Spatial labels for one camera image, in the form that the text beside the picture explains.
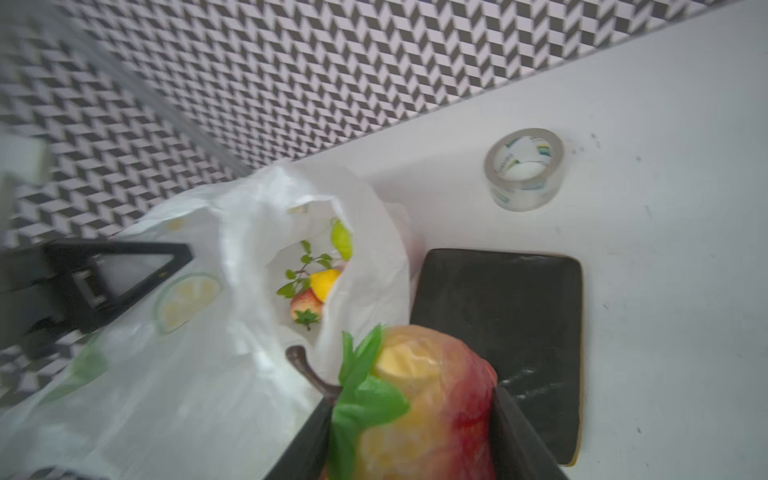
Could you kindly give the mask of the white lemon-print plastic bag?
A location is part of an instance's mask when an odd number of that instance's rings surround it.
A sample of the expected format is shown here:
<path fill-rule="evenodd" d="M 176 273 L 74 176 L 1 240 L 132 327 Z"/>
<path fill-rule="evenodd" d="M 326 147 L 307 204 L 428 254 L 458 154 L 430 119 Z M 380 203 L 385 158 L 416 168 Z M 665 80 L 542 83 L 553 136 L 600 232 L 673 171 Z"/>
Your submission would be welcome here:
<path fill-rule="evenodd" d="M 334 218 L 352 234 L 349 261 Z M 423 255 L 403 206 L 346 168 L 309 164 L 181 193 L 122 239 L 184 243 L 194 259 L 2 413 L 3 478 L 265 477 L 320 399 L 286 349 L 305 347 L 334 381 L 344 332 L 407 323 Z M 302 240 L 341 270 L 310 331 L 276 295 Z"/>

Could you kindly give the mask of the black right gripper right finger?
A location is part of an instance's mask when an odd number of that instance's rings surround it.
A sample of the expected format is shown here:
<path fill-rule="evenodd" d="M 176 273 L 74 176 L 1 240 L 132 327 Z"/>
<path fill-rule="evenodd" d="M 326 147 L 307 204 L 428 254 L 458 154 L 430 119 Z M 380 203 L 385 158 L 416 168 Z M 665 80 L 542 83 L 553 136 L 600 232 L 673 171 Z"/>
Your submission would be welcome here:
<path fill-rule="evenodd" d="M 512 396 L 494 389 L 489 420 L 489 445 L 498 480 L 567 480 Z"/>

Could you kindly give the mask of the red yellow fake apple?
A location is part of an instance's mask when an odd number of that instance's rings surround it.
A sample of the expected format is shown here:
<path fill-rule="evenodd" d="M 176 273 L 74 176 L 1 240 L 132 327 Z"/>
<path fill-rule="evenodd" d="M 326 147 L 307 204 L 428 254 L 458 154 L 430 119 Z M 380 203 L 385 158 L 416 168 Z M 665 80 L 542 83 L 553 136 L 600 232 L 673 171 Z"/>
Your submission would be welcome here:
<path fill-rule="evenodd" d="M 342 334 L 337 382 L 286 357 L 330 401 L 323 479 L 492 479 L 497 375 L 464 342 L 416 325 Z"/>

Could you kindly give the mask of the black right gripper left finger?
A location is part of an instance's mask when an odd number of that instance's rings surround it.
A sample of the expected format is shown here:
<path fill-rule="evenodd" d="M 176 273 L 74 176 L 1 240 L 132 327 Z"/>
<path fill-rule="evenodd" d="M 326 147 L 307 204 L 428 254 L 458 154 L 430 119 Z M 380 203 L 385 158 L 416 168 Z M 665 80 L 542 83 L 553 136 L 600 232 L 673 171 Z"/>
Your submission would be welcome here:
<path fill-rule="evenodd" d="M 330 446 L 333 402 L 322 399 L 265 480 L 322 479 Z"/>

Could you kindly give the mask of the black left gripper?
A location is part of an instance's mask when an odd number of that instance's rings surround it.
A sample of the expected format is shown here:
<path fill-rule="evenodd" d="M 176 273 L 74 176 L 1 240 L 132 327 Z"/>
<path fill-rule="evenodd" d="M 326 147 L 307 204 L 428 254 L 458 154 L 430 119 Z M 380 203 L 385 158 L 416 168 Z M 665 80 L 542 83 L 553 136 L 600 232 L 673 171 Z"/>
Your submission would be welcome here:
<path fill-rule="evenodd" d="M 1 347 L 30 359 L 98 330 L 194 259 L 184 243 L 59 240 L 1 251 Z"/>

